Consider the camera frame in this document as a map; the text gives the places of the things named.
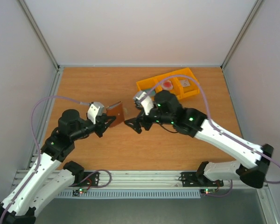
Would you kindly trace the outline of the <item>brown leather card holder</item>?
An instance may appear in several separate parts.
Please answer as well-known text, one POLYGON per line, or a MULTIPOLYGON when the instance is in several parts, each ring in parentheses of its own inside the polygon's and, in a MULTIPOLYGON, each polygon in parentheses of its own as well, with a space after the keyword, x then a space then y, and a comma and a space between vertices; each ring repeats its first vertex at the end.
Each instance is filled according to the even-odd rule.
POLYGON ((106 108, 106 114, 108 116, 115 116, 116 119, 111 123, 110 128, 115 127, 125 121, 123 103, 121 101, 116 102, 106 108))

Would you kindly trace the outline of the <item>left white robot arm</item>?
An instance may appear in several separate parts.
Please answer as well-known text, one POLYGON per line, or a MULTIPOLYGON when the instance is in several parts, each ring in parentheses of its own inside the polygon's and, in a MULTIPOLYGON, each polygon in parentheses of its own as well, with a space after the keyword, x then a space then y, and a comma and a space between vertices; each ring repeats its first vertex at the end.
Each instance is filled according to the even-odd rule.
POLYGON ((48 177, 75 148, 75 141, 95 133, 102 137, 116 119, 90 107, 92 118, 82 119, 77 110, 64 111, 58 126, 46 139, 34 165, 20 184, 0 202, 0 224, 33 224, 42 210, 66 187, 84 182, 84 168, 71 161, 51 181, 48 177))

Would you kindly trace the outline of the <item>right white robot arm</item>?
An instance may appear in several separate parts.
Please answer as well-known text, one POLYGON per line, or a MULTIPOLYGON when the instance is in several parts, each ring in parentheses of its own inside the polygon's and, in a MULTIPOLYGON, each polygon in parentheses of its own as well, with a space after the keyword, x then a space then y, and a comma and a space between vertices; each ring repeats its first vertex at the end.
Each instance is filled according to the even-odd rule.
POLYGON ((148 131, 153 124, 172 125, 176 132, 205 141, 234 158, 221 163, 203 161, 188 182, 206 186, 210 182, 241 180, 252 188, 263 187, 272 146, 253 144, 230 133, 203 112, 183 107, 169 91, 162 90, 154 98, 139 91, 133 99, 140 113, 124 123, 135 132, 148 131))

